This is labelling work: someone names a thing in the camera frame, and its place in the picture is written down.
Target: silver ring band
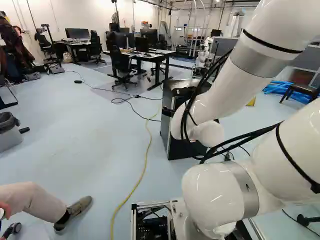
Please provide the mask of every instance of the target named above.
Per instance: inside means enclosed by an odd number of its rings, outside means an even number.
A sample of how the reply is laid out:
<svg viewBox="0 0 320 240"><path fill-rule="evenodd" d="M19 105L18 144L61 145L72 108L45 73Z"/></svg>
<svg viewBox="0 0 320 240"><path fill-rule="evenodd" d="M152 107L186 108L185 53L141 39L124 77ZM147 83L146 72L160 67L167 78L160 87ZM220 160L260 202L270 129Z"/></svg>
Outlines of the silver ring band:
<svg viewBox="0 0 320 240"><path fill-rule="evenodd" d="M240 40L235 45L230 59L241 70L268 79L276 77L291 62L291 60L263 55L246 46Z"/></svg>
<svg viewBox="0 0 320 240"><path fill-rule="evenodd" d="M242 191L244 203L243 219L254 217L259 211L259 196L251 177L235 161L224 161L222 164L234 175Z"/></svg>

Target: sneaker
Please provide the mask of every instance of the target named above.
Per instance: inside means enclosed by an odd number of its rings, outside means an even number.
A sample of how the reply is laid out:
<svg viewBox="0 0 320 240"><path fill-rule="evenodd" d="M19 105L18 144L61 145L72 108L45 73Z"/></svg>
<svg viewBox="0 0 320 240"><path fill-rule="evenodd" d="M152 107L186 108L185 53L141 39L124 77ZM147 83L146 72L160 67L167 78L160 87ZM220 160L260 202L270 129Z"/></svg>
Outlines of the sneaker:
<svg viewBox="0 0 320 240"><path fill-rule="evenodd" d="M92 196L85 196L71 206L68 206L66 210L70 213L70 217L65 223L55 223L53 225L56 233L61 233L62 230L64 230L66 226L73 221L73 219L88 211L91 207L92 201Z"/></svg>

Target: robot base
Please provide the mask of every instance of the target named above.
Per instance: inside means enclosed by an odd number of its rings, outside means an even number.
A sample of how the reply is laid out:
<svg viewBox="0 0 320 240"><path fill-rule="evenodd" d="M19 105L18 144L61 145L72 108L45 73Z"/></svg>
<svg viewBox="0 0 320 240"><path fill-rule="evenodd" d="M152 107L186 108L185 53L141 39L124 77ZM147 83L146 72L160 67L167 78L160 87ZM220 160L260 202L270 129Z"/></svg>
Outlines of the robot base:
<svg viewBox="0 0 320 240"><path fill-rule="evenodd" d="M162 209L166 210L163 212L166 214L154 217L154 213ZM256 225L252 225L251 221L249 223L256 233ZM133 203L131 205L131 240L141 239L210 240L193 223L182 198L150 204ZM252 240L243 221L237 222L235 230L228 236L228 239Z"/></svg>

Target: gray trash can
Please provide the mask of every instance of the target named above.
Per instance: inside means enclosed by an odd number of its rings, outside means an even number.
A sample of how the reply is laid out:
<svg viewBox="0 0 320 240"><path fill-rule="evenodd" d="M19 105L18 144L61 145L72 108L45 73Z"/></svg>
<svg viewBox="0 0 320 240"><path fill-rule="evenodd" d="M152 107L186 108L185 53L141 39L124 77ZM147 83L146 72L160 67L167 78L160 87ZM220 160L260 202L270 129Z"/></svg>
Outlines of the gray trash can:
<svg viewBox="0 0 320 240"><path fill-rule="evenodd" d="M22 142L19 125L19 120L11 112L0 113L0 153Z"/></svg>

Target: beige pants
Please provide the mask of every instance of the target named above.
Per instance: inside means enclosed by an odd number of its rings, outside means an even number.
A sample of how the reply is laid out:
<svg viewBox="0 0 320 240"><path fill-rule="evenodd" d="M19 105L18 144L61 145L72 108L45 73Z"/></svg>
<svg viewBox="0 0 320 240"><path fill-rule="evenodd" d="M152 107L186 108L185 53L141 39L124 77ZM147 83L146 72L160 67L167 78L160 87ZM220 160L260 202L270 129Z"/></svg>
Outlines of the beige pants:
<svg viewBox="0 0 320 240"><path fill-rule="evenodd" d="M0 202L11 207L11 215L22 211L50 223L66 212L66 205L33 182L0 185Z"/></svg>

